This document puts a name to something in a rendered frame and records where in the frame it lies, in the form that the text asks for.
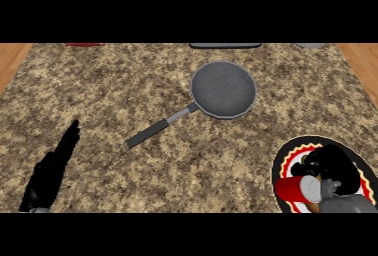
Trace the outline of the pale grey round object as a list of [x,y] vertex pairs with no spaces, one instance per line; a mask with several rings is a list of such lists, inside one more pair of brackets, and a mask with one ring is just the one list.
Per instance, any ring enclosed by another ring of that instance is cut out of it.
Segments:
[[307,49],[319,49],[322,48],[327,43],[294,43],[299,47],[307,48]]

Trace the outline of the dark grey tray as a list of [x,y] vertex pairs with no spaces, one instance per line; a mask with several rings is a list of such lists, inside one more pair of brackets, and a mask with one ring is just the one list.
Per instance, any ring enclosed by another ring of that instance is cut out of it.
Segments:
[[259,48],[262,43],[189,43],[195,49],[251,49]]

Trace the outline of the red can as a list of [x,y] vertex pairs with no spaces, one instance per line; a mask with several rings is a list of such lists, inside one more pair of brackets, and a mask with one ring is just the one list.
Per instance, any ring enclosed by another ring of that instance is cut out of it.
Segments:
[[284,201],[319,203],[321,181],[310,175],[281,178],[275,183],[275,192]]

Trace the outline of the black red patterned plate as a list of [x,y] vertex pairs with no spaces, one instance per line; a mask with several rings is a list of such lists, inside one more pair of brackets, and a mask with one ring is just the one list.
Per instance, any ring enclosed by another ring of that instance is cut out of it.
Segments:
[[361,155],[341,142],[324,136],[306,135],[293,138],[278,150],[272,164],[272,183],[291,177],[291,167],[304,160],[304,156],[319,147],[334,144],[347,154],[361,175],[358,194],[364,195],[378,209],[378,175]]

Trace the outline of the grey frying pan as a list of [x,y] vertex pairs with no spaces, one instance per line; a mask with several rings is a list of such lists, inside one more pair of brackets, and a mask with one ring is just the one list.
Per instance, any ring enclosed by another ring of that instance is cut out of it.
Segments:
[[127,139],[129,148],[135,148],[197,110],[220,120],[239,118],[250,111],[257,98],[257,85],[250,72],[229,61],[213,61],[198,68],[189,90],[192,103]]

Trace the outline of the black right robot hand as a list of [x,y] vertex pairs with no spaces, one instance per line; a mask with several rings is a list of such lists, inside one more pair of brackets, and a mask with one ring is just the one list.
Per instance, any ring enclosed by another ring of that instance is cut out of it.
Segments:
[[358,168],[347,154],[334,144],[316,148],[309,153],[304,160],[293,165],[291,175],[310,175],[324,180],[340,181],[341,185],[335,189],[337,195],[355,194],[361,187]]

